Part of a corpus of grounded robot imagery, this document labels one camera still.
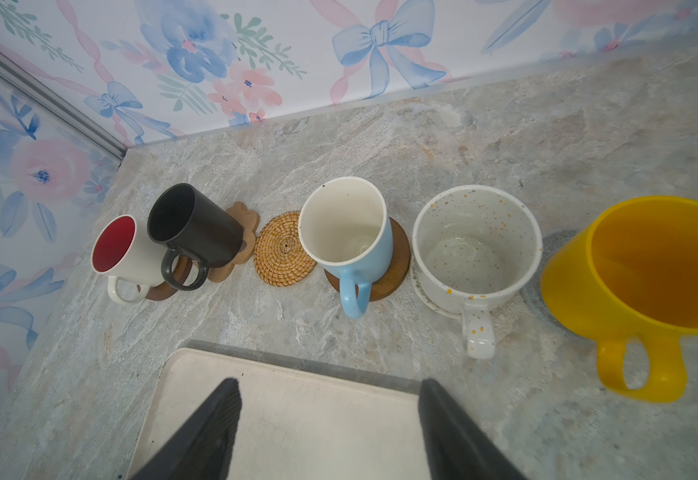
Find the white mug red inside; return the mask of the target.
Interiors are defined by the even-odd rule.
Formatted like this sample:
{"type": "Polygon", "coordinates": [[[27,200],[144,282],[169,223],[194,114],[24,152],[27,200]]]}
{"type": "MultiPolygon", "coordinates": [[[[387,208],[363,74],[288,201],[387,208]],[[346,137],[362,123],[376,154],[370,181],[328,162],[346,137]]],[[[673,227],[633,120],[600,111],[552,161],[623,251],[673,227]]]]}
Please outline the white mug red inside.
{"type": "Polygon", "coordinates": [[[162,261],[167,247],[154,242],[145,224],[129,214],[110,221],[94,242],[90,257],[92,269],[107,278],[109,298],[120,305],[143,301],[149,290],[164,282],[162,261]],[[134,298],[123,298],[118,284],[128,282],[137,287],[134,298]]]}

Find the cream white mug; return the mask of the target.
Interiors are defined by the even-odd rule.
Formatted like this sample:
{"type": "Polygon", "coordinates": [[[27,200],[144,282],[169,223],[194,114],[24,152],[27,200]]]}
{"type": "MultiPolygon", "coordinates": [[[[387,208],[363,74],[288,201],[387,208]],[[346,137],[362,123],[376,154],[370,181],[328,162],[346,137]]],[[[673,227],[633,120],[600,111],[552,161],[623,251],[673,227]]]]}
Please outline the cream white mug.
{"type": "Polygon", "coordinates": [[[461,315],[468,356],[493,358],[492,311],[531,280],[543,252],[542,233],[530,209],[494,187],[457,186],[419,212],[412,248],[425,294],[440,308],[461,315]]]}

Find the white mug blue handle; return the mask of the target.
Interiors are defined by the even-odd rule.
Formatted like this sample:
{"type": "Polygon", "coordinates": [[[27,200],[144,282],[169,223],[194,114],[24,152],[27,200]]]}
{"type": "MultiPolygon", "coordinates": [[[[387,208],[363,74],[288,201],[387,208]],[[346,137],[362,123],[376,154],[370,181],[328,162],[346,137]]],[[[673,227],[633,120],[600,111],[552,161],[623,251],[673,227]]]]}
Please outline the white mug blue handle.
{"type": "Polygon", "coordinates": [[[304,203],[298,233],[304,251],[338,279],[344,313],[361,318],[372,284],[393,256],[392,226],[379,189],[354,176],[325,182],[304,203]]]}

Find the woven rattan round coaster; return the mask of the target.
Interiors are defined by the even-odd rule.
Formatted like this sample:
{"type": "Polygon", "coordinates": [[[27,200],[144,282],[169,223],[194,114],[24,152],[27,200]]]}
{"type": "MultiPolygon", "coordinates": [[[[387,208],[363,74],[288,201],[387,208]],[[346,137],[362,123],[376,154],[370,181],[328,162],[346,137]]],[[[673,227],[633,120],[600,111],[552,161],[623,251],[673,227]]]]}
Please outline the woven rattan round coaster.
{"type": "Polygon", "coordinates": [[[316,261],[304,250],[299,237],[299,211],[290,211],[270,220],[261,230],[254,249],[259,277],[275,287],[288,287],[305,279],[316,261]]]}

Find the black mug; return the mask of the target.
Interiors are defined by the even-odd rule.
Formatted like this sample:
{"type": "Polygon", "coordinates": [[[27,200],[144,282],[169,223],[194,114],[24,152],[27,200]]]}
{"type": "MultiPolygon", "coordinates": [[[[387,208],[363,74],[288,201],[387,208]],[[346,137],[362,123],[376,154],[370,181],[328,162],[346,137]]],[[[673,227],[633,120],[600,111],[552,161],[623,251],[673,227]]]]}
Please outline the black mug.
{"type": "Polygon", "coordinates": [[[244,227],[188,183],[173,185],[160,195],[149,213],[147,233],[167,247],[160,272],[168,285],[180,291],[201,287],[209,270],[229,264],[244,242],[244,227]],[[197,263],[197,277],[189,285],[173,276],[172,263],[178,256],[197,263]]]}

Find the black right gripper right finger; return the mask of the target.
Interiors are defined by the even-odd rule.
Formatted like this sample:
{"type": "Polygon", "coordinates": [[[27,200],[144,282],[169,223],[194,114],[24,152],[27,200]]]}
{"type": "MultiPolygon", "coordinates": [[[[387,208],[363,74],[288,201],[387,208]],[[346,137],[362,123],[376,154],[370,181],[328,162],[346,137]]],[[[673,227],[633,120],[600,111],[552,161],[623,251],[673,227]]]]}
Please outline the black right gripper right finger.
{"type": "Polygon", "coordinates": [[[433,479],[524,477],[438,381],[421,382],[418,414],[433,479]]]}

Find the grey woven round coaster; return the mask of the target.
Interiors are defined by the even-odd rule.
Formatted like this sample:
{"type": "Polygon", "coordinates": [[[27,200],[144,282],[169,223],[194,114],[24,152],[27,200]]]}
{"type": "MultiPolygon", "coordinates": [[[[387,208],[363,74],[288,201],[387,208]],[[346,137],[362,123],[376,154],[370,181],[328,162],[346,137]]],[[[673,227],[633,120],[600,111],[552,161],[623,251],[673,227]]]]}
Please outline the grey woven round coaster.
{"type": "Polygon", "coordinates": [[[522,299],[537,319],[562,331],[567,331],[567,328],[554,317],[543,298],[542,277],[551,258],[578,233],[579,231],[576,229],[563,229],[545,235],[539,267],[532,279],[520,290],[522,299]]]}

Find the cork paw print coaster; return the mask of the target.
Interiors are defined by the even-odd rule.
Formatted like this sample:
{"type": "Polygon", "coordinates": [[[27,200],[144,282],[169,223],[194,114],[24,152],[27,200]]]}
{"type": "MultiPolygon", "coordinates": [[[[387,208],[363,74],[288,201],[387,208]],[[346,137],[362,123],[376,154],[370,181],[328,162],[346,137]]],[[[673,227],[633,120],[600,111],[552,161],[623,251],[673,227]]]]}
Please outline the cork paw print coaster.
{"type": "Polygon", "coordinates": [[[257,240],[256,231],[260,223],[259,214],[249,209],[243,202],[235,202],[226,212],[243,227],[243,242],[230,263],[209,270],[208,279],[214,283],[226,280],[236,266],[245,264],[253,256],[257,240]]]}

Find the dark glossy wooden round coaster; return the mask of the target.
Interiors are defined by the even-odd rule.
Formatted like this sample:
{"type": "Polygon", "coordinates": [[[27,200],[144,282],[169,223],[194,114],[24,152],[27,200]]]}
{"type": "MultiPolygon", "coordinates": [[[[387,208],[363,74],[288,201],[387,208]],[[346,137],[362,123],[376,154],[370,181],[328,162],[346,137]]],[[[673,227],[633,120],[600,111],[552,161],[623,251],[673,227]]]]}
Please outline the dark glossy wooden round coaster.
{"type": "MultiPolygon", "coordinates": [[[[189,276],[192,268],[192,261],[188,257],[179,256],[174,263],[173,267],[173,277],[174,280],[183,283],[189,276]]],[[[177,290],[169,285],[167,282],[163,282],[155,287],[149,289],[146,299],[152,301],[163,301],[171,296],[173,296],[177,290]]]]}

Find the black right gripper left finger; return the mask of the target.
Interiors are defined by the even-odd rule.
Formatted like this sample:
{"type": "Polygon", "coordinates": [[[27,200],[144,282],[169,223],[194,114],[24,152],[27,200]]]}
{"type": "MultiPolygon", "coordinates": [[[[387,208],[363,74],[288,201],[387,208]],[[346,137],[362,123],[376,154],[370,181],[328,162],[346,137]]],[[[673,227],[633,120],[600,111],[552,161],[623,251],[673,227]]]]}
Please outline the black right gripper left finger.
{"type": "Polygon", "coordinates": [[[224,379],[135,479],[225,479],[242,410],[238,380],[224,379]]]}

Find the yellow mug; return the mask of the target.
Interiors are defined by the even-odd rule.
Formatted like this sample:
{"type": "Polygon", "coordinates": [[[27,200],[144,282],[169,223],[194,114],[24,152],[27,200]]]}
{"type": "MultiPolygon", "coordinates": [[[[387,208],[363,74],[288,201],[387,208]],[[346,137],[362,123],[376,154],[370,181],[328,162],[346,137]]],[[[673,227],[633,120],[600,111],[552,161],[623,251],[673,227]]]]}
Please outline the yellow mug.
{"type": "Polygon", "coordinates": [[[595,341],[607,388],[679,399],[680,340],[698,335],[698,201],[649,196],[609,208],[551,258],[542,294],[564,327],[595,341]]]}

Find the plain round wooden coaster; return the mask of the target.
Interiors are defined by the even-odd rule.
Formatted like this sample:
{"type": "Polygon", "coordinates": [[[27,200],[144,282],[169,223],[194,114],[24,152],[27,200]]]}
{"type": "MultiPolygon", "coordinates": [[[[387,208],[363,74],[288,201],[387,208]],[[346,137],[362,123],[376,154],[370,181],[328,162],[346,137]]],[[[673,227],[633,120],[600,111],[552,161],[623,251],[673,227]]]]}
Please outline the plain round wooden coaster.
{"type": "Polygon", "coordinates": [[[323,225],[312,247],[335,280],[342,303],[361,310],[394,292],[410,264],[405,232],[389,219],[354,218],[323,225]]]}

